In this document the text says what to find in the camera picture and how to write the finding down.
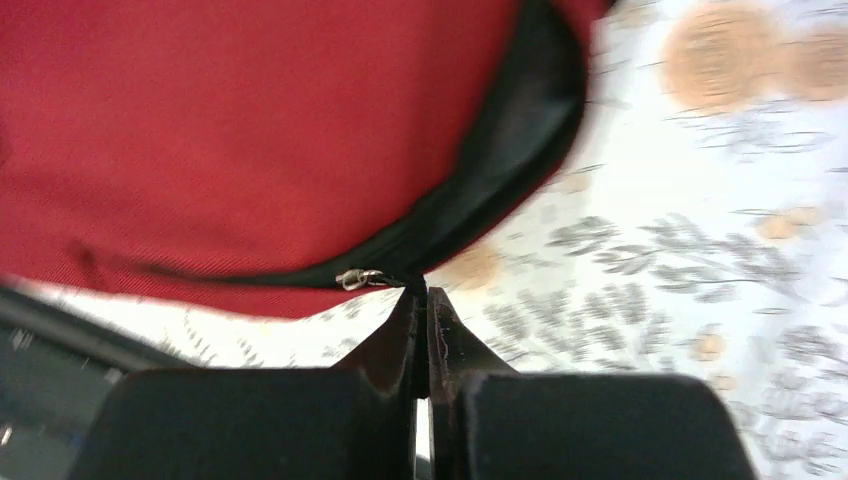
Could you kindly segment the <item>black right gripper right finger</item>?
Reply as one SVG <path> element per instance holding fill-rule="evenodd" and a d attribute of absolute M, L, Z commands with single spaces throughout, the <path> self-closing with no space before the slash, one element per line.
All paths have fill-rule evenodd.
<path fill-rule="evenodd" d="M 667 373 L 519 373 L 428 294 L 436 479 L 751 479 L 730 414 Z"/>

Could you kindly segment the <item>red student backpack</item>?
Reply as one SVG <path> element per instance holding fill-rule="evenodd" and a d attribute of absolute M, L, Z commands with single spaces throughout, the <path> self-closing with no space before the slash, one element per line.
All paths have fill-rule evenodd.
<path fill-rule="evenodd" d="M 302 318 L 563 162 L 607 1 L 5 1 L 1 275 Z"/>

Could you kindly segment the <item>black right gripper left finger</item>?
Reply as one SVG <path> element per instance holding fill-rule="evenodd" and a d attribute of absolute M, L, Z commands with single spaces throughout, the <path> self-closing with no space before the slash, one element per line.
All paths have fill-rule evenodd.
<path fill-rule="evenodd" d="M 424 290 L 329 368 L 157 369 L 108 395 L 74 479 L 410 479 Z"/>

